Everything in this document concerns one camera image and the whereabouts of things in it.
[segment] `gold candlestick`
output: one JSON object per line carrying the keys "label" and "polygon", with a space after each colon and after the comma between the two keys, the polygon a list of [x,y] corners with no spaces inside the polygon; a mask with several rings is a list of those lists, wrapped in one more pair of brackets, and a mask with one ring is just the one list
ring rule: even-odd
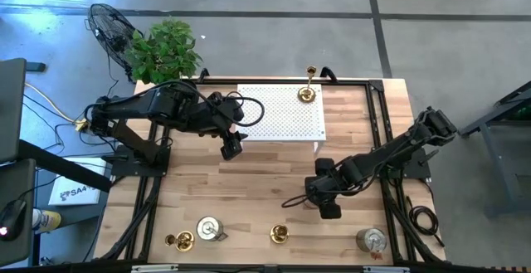
{"label": "gold candlestick", "polygon": [[317,69],[314,66],[309,66],[306,68],[306,74],[308,75],[308,86],[301,88],[297,93],[299,100],[303,103],[311,103],[315,100],[315,90],[309,87],[312,78],[315,76],[315,72],[317,72]]}
{"label": "gold candlestick", "polygon": [[177,236],[167,235],[164,242],[167,246],[175,245],[175,248],[180,252],[186,252],[192,249],[195,237],[191,232],[184,231],[179,232]]}
{"label": "gold candlestick", "polygon": [[282,244],[288,241],[289,236],[290,234],[288,233],[288,227],[283,224],[277,224],[271,228],[270,238],[276,244]]}

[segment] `electric fan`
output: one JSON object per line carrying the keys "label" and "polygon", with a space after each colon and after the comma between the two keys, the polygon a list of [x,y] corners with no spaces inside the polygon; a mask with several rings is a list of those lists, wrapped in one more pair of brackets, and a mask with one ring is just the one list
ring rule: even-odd
{"label": "electric fan", "polygon": [[124,68],[127,78],[133,82],[131,66],[125,60],[125,50],[130,47],[133,32],[137,29],[115,8],[102,3],[90,6],[87,20],[96,40],[107,54]]}

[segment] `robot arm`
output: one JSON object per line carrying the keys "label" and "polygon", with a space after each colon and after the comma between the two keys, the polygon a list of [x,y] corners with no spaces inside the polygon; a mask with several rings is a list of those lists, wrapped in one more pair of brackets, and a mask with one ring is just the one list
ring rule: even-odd
{"label": "robot arm", "polygon": [[455,126],[442,111],[428,107],[407,132],[371,153],[350,156],[337,164],[330,158],[315,160],[316,177],[304,180],[305,196],[319,207],[323,219],[340,218],[341,209],[335,203],[338,194],[352,196],[362,192],[384,167],[403,168],[422,146],[445,145],[453,140],[455,132]]}
{"label": "robot arm", "polygon": [[207,98],[191,82],[173,81],[155,86],[129,98],[99,98],[92,107],[90,129],[102,137],[114,137],[137,155],[156,163],[160,147],[141,139],[125,124],[127,119],[149,119],[156,124],[181,132],[206,134],[223,139],[223,158],[230,160],[241,153],[241,140],[246,137],[230,128],[244,117],[240,98],[213,92]]}

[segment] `gray floor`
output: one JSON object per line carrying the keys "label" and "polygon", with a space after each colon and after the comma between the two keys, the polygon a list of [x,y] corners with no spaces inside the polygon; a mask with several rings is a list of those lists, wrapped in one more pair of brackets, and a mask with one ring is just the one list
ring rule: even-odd
{"label": "gray floor", "polygon": [[[368,0],[0,0],[0,4],[155,10],[370,12]],[[531,14],[531,0],[378,0],[381,12]],[[159,17],[129,17],[146,30]],[[338,76],[382,77],[372,20],[286,18],[186,18],[197,50],[213,75],[302,76],[307,65],[330,66]],[[458,127],[487,112],[500,97],[529,80],[531,22],[382,23],[395,78],[407,81],[412,107],[443,109]],[[111,84],[106,54],[86,31],[84,17],[0,14],[0,59],[24,56],[48,65],[27,79],[69,115],[77,116]],[[133,86],[120,77],[116,95]],[[31,90],[27,94],[42,101]],[[51,124],[60,120],[39,112]],[[24,110],[25,133],[35,144],[53,143],[53,133]],[[87,147],[65,128],[64,154],[105,151]],[[502,192],[479,135],[457,139],[431,161],[436,211],[446,254],[457,264],[529,266],[531,218],[488,219],[486,206]],[[80,261],[94,234],[94,222],[46,235],[41,253],[56,262]]]}

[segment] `wooden tabletop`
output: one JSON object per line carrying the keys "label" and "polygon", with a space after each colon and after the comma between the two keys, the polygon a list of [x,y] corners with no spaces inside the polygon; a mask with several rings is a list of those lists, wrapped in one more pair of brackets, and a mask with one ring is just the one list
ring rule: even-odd
{"label": "wooden tabletop", "polygon": [[[397,136],[413,123],[406,83],[402,79],[388,79],[383,80],[383,84],[392,132]],[[149,87],[138,84],[136,92]],[[205,95],[214,90],[226,94],[236,90],[236,85],[201,85],[198,88]],[[364,88],[325,85],[323,90],[327,140],[319,157],[337,161],[368,152],[373,146],[373,137]],[[381,120],[376,104],[378,120]],[[129,126],[140,136],[148,137],[149,121],[130,120]],[[369,227],[379,228],[387,235],[378,182],[354,197],[338,197],[343,211],[340,219],[323,220],[318,210],[302,205],[280,207],[286,199],[304,193],[304,177],[314,175],[312,143],[244,143],[243,153],[232,161],[224,161],[219,150],[220,139],[199,138],[178,131],[172,131],[170,137],[173,139],[172,156],[158,197],[149,262],[392,264],[390,246],[383,252],[382,260],[374,260],[360,251],[355,241],[356,233]],[[128,226],[138,183],[138,178],[124,178],[111,189],[95,257],[105,254]],[[424,184],[405,180],[403,187],[413,204],[434,210]],[[214,242],[197,238],[194,248],[188,252],[178,252],[164,245],[168,234],[182,231],[196,234],[197,221],[205,216],[220,220],[229,237]],[[283,223],[289,229],[290,238],[285,244],[278,245],[270,240],[270,229],[276,223]],[[402,229],[397,226],[401,253],[406,257]],[[139,229],[135,255],[140,250],[143,234],[144,223]],[[444,250],[434,237],[421,238],[436,256],[445,259]]]}

